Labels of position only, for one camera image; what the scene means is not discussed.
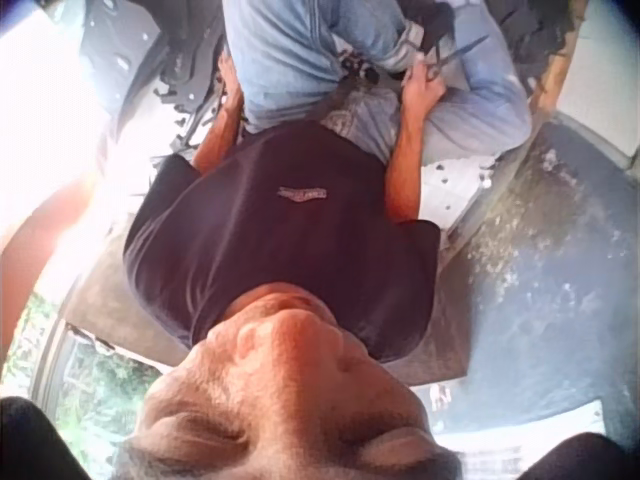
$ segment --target chest logo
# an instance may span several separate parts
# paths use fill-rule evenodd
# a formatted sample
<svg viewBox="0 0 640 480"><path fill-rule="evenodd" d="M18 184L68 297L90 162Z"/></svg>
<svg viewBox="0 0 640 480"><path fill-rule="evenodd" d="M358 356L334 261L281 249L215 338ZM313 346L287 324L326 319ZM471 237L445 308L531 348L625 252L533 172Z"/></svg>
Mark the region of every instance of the chest logo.
<svg viewBox="0 0 640 480"><path fill-rule="evenodd" d="M280 187L278 195L288 198L292 202L303 203L309 200L327 198L327 190L324 188L286 188Z"/></svg>

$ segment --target car window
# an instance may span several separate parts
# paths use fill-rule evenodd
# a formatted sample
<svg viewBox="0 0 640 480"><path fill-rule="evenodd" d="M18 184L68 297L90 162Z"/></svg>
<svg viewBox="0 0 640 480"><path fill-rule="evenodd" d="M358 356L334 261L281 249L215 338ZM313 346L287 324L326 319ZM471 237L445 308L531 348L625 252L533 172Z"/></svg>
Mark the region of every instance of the car window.
<svg viewBox="0 0 640 480"><path fill-rule="evenodd" d="M107 479L160 372L119 353L98 351L70 331L64 342L51 377L47 414L91 478Z"/></svg>

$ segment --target blue jeans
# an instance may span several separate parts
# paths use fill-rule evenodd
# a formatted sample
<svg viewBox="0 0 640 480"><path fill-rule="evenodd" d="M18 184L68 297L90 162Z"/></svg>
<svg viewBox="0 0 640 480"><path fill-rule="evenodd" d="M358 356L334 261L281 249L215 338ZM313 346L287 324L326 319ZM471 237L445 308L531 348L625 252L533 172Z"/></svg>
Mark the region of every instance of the blue jeans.
<svg viewBox="0 0 640 480"><path fill-rule="evenodd" d="M337 36L387 71L412 62L423 30L393 0L223 0L227 41L245 95L252 133L299 120L344 76ZM531 131L527 98L509 52L484 4L456 10L455 42L489 38L462 59L469 91L449 89L425 125L423 163L492 155L523 143ZM395 92L353 92L323 122L383 162L399 129Z"/></svg>

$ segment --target dark t-shirt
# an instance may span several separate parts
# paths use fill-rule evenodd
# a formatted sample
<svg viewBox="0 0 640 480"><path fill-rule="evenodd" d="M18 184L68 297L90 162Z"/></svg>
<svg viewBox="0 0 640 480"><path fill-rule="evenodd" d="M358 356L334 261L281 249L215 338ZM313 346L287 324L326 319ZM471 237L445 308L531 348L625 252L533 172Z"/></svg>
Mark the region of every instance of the dark t-shirt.
<svg viewBox="0 0 640 480"><path fill-rule="evenodd" d="M169 157L131 227L125 262L142 305L189 348L240 295L287 282L389 361L425 333L439 240L430 222L387 218L379 160L296 122L249 138L204 177Z"/></svg>

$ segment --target man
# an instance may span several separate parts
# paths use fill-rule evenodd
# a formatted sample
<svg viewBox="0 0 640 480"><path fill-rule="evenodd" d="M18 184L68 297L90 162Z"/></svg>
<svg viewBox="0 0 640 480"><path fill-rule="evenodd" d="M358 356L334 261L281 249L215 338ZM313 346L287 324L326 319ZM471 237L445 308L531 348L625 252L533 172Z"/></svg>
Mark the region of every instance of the man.
<svg viewBox="0 0 640 480"><path fill-rule="evenodd" d="M224 7L226 103L193 165L166 160L125 245L138 299L191 349L149 392L128 464L453 478L421 402L378 362L411 352L431 314L439 230L417 220L423 150L488 153L528 135L504 40L483 4L460 8L459 46L489 38L463 59L471 91L438 103L444 83L411 47L423 31L395 2ZM347 99L340 128L304 120L342 75L333 34L388 70L410 67L399 128L395 95L379 90ZM253 135L235 146L243 107ZM386 130L365 128L385 115ZM394 129L387 156L374 134Z"/></svg>

